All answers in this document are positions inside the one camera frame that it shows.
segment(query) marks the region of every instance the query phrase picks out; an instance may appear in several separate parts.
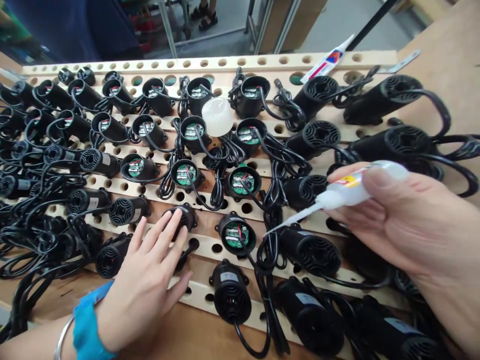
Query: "silver bracelet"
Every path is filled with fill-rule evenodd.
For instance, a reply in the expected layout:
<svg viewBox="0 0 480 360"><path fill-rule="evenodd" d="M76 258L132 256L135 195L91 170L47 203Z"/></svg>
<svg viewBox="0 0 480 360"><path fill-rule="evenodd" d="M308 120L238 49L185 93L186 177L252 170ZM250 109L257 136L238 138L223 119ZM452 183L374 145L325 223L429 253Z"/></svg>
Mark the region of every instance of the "silver bracelet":
<svg viewBox="0 0 480 360"><path fill-rule="evenodd" d="M62 344L64 343L65 335L69 330L70 325L73 323L75 317L73 314L70 316L68 321L66 322L65 326L61 330L60 338L58 339L58 343L56 344L55 353L53 354L53 360L62 360L60 355L62 353Z"/></svg>

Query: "shoe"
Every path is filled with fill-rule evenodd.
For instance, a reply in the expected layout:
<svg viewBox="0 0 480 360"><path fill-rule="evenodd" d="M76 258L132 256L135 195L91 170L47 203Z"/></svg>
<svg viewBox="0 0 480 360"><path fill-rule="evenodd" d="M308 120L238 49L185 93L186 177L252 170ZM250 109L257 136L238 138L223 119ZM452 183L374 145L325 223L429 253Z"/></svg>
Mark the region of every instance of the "shoe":
<svg viewBox="0 0 480 360"><path fill-rule="evenodd" d="M208 8L209 8L208 3L205 6L202 6L202 4L200 4L198 7L193 9L193 12L191 13L190 19L192 21L197 21L197 20L200 20L200 19L206 17L207 14L208 14L207 13Z"/></svg>
<svg viewBox="0 0 480 360"><path fill-rule="evenodd" d="M210 22L208 22L205 18L203 18L200 23L198 24L198 29L200 31L207 31L210 29L213 25L217 25L219 22L219 18L217 17L217 12L214 11L211 15L207 14L206 15Z"/></svg>

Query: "blue wristband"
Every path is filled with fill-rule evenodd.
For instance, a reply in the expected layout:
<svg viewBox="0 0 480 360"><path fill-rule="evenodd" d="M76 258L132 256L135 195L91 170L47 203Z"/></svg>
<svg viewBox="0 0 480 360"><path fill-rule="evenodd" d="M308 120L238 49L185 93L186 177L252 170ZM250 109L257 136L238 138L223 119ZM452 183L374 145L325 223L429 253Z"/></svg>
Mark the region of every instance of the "blue wristband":
<svg viewBox="0 0 480 360"><path fill-rule="evenodd" d="M107 295L112 284L113 281L110 281L84 296L73 310L75 317L73 346L78 360L111 360L118 355L105 349L100 341L97 315L94 309L94 305Z"/></svg>

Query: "white glue bottle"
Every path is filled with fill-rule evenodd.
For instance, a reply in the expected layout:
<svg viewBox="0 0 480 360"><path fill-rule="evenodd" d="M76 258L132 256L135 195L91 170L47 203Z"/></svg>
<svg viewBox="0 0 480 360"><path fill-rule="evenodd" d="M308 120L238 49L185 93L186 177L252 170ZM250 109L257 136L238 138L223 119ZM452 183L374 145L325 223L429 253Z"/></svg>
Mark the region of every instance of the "white glue bottle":
<svg viewBox="0 0 480 360"><path fill-rule="evenodd" d="M281 227L296 223L320 209L332 210L345 205L353 206L370 199L371 196L365 190L365 187L362 183L362 176L367 169L374 167L382 168L387 174L397 181L402 182L409 177L409 171L399 163L388 160L374 161L366 167L363 167L360 170L357 170L350 175L344 176L340 180L329 184L324 192L317 195L315 198L315 204L296 213L293 216L290 216L284 223L274 227L266 234L271 233Z"/></svg>

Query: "hand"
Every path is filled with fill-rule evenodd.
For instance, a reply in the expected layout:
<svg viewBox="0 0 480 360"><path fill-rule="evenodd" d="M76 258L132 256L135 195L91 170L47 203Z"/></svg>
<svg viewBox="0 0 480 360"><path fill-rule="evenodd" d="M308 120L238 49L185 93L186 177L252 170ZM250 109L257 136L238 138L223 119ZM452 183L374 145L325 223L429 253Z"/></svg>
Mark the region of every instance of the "hand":
<svg viewBox="0 0 480 360"><path fill-rule="evenodd" d="M328 181L366 164L342 167ZM480 211L442 183L416 173L398 182L373 167L362 182L372 199L327 214L404 270L457 343L480 358L475 340L480 332Z"/></svg>
<svg viewBox="0 0 480 360"><path fill-rule="evenodd" d="M138 223L120 271L96 309L98 335L110 352L138 339L185 294L192 272L167 289L187 241L183 226L169 251L181 216L179 209L173 215L167 211L143 240L147 219Z"/></svg>

